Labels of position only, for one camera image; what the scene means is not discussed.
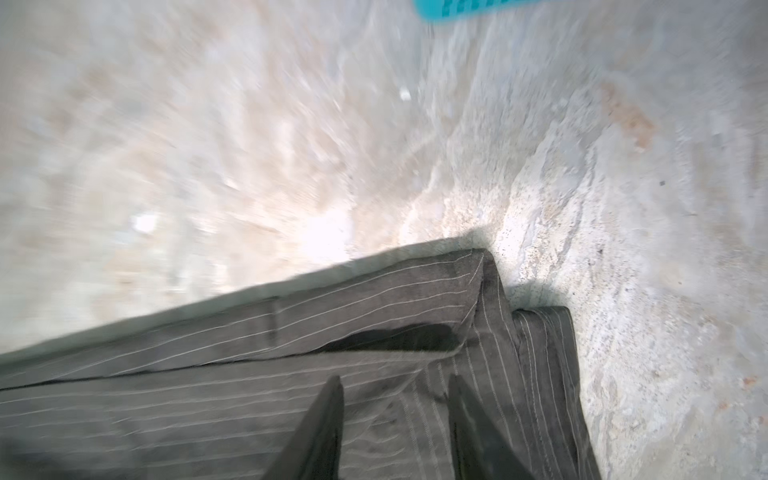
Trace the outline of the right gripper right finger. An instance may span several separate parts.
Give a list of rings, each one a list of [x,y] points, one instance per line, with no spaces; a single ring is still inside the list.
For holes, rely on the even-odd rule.
[[[458,480],[533,480],[466,381],[452,374],[447,394],[454,477]]]

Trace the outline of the teal plastic basket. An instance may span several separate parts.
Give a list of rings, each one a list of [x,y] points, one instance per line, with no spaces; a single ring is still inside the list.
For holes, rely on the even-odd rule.
[[[431,23],[446,23],[538,3],[542,0],[413,0],[419,16]]]

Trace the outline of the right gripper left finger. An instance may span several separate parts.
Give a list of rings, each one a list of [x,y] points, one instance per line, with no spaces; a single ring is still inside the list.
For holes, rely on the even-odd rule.
[[[339,478],[343,439],[344,388],[330,377],[263,479]]]

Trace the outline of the dark grey pinstripe shirt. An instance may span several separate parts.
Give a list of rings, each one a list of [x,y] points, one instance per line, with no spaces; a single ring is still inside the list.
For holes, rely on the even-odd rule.
[[[3,365],[2,477],[259,479],[334,376],[344,479],[452,478],[452,376],[533,477],[600,475],[570,312],[511,308],[485,249],[203,308]]]

